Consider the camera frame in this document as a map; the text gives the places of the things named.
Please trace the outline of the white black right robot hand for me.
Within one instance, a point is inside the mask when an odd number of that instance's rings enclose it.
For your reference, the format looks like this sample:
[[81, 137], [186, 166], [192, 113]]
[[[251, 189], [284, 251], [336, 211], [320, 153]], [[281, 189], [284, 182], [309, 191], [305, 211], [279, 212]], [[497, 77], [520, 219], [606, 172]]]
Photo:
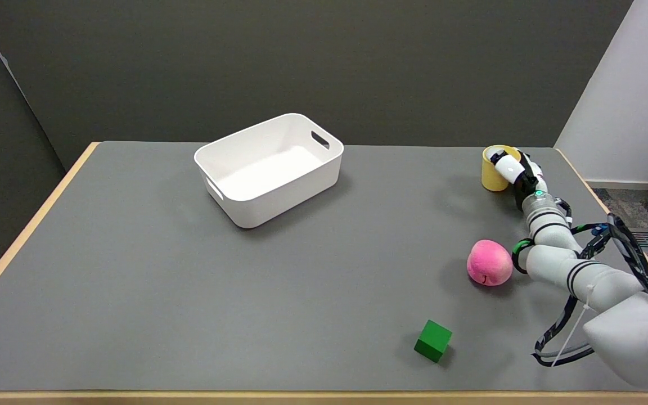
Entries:
[[493, 164], [497, 174], [512, 186], [515, 204], [521, 211], [524, 210], [525, 198], [548, 193], [542, 168], [524, 151], [493, 145], [484, 150], [484, 160]]

